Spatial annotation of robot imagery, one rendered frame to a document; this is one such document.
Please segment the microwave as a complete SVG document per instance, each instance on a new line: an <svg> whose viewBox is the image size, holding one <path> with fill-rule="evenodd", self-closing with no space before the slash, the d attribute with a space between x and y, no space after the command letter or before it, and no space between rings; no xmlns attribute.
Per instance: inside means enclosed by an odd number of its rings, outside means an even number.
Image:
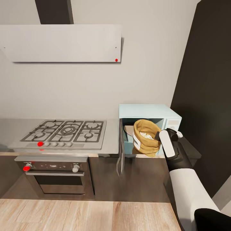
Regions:
<svg viewBox="0 0 231 231"><path fill-rule="evenodd" d="M133 126L140 119L152 121L161 130L171 128L178 131L182 117L166 104L119 104L119 158L116 171L120 182L123 182L124 179L124 141L133 141Z"/></svg>

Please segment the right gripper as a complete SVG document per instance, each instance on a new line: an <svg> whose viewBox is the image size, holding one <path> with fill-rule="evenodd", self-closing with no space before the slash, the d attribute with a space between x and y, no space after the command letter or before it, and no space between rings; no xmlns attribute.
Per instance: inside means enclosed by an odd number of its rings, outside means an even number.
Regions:
<svg viewBox="0 0 231 231"><path fill-rule="evenodd" d="M155 139L160 141L160 139L159 139L159 133L160 133L160 132L157 132L157 134L156 134L156 136L155 136Z"/></svg>

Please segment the popcorn bag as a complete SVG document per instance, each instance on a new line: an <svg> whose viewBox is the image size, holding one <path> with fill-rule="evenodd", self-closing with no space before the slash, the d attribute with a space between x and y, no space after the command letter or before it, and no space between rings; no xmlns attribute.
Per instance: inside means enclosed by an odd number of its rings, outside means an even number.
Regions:
<svg viewBox="0 0 231 231"><path fill-rule="evenodd" d="M161 132L161 129L152 121L145 119L136 121L133 127L133 145L135 149L149 157L155 157L161 145L161 141L156 140L155 136L157 132ZM147 138L142 134L146 134L151 138Z"/></svg>

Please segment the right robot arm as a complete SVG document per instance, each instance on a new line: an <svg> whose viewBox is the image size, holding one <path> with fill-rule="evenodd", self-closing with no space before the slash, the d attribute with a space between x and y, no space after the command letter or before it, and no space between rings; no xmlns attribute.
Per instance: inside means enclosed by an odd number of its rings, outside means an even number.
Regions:
<svg viewBox="0 0 231 231"><path fill-rule="evenodd" d="M171 128L157 132L169 169L179 220L185 231L231 231L231 217L220 212L198 178Z"/></svg>

